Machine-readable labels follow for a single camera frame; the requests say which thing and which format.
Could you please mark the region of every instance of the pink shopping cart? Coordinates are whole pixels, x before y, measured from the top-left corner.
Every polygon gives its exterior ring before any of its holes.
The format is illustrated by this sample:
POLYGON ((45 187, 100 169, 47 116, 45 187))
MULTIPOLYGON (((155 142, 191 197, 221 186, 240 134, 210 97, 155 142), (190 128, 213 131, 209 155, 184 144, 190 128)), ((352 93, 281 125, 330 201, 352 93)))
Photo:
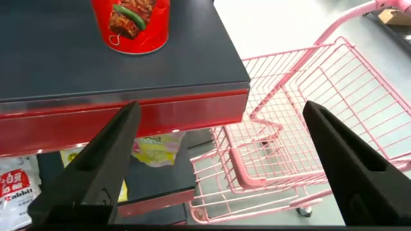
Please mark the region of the pink shopping cart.
POLYGON ((343 22, 385 6, 411 13, 411 1, 370 1, 344 12, 311 47, 243 60, 251 79, 243 122, 212 128, 215 149, 191 160, 198 196, 189 206, 197 222, 288 209, 309 217, 310 205, 332 193, 307 190, 328 182, 302 117, 307 100, 398 169, 410 169, 411 106, 345 38, 324 43, 343 22))

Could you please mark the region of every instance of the can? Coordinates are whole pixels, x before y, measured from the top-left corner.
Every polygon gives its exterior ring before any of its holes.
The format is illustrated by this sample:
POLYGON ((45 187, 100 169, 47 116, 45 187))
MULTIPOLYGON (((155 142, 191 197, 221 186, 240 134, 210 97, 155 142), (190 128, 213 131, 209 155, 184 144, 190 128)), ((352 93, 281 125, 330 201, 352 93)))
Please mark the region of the can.
POLYGON ((130 55, 151 53, 168 40, 170 0, 92 0, 104 43, 130 55))

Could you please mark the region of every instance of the meat skewer image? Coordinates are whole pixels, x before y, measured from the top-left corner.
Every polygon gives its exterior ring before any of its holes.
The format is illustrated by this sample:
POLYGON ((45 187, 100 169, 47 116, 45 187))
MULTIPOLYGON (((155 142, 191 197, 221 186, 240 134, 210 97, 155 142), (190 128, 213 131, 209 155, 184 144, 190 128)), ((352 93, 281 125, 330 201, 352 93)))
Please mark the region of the meat skewer image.
POLYGON ((157 0, 121 0, 113 5, 109 28, 115 34, 135 39, 146 29, 157 0))

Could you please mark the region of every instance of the cart wheel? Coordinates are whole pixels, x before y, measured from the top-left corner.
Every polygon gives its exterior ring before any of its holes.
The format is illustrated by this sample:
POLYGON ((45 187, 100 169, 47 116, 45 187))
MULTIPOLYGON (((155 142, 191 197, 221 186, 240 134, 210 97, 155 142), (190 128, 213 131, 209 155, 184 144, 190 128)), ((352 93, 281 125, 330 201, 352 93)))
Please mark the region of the cart wheel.
POLYGON ((311 209, 311 207, 308 208, 296 208, 296 211, 298 212, 298 214, 302 215, 305 218, 310 218, 311 215, 313 214, 313 210, 311 209))

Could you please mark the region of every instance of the store shelf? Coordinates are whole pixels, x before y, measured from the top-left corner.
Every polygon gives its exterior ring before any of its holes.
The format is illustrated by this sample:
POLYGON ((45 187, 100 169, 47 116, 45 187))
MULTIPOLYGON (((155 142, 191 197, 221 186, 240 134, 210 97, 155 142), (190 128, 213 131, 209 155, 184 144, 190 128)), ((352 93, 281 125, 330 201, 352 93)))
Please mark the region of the store shelf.
POLYGON ((119 223, 123 225, 183 225, 187 223, 187 213, 184 204, 179 204, 129 216, 121 219, 119 223))
POLYGON ((103 43, 90 1, 2 1, 0 157, 88 142, 130 100, 138 136, 241 121, 250 80, 212 1, 170 14, 166 45, 130 56, 103 43))
MULTIPOLYGON (((144 214, 194 198, 196 182, 187 145, 184 138, 173 166, 150 167, 130 157, 125 177, 128 201, 119 203, 122 216, 144 214)), ((38 155, 37 159, 42 187, 47 187, 64 169, 60 153, 38 155)))

